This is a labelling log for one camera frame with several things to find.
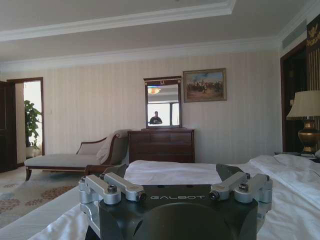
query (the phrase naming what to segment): table lamp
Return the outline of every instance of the table lamp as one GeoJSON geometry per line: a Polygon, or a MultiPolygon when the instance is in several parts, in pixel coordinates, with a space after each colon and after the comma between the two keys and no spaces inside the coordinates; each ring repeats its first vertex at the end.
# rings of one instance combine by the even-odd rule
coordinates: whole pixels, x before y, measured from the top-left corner
{"type": "Polygon", "coordinates": [[[293,106],[286,116],[287,119],[307,117],[304,120],[304,129],[298,132],[303,144],[303,153],[314,154],[317,151],[317,142],[320,132],[315,129],[315,120],[310,117],[320,116],[320,91],[300,91],[295,93],[293,106]]]}

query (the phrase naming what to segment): wooden dresser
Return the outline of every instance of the wooden dresser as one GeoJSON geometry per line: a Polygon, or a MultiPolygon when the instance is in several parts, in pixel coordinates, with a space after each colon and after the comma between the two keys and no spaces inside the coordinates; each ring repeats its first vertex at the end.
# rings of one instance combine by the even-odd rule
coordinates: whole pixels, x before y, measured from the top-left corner
{"type": "Polygon", "coordinates": [[[194,130],[187,128],[129,131],[129,162],[136,160],[194,163],[194,130]]]}

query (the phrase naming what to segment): patterned carpet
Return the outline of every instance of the patterned carpet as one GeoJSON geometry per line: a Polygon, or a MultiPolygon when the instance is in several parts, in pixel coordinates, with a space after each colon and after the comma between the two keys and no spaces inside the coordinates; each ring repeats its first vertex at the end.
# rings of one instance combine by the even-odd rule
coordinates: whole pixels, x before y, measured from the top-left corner
{"type": "Polygon", "coordinates": [[[0,174],[0,228],[74,188],[81,173],[32,170],[25,167],[0,174]]]}

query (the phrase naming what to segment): baseboard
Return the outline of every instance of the baseboard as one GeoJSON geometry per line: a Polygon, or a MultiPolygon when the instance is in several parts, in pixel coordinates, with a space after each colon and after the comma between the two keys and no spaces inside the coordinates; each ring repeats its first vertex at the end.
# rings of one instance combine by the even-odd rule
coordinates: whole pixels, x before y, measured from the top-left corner
{"type": "Polygon", "coordinates": [[[17,163],[17,164],[16,164],[16,167],[17,167],[17,168],[20,168],[20,167],[23,167],[24,165],[25,165],[24,162],[20,162],[20,163],[17,163]]]}

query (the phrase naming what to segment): air vent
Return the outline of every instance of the air vent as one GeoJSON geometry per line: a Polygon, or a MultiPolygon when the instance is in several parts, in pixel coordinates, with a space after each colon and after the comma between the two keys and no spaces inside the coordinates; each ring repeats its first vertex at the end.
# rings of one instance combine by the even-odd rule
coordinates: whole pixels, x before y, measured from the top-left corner
{"type": "Polygon", "coordinates": [[[307,20],[305,19],[282,41],[282,49],[285,49],[287,46],[289,46],[296,38],[298,38],[306,30],[307,30],[307,20]]]}

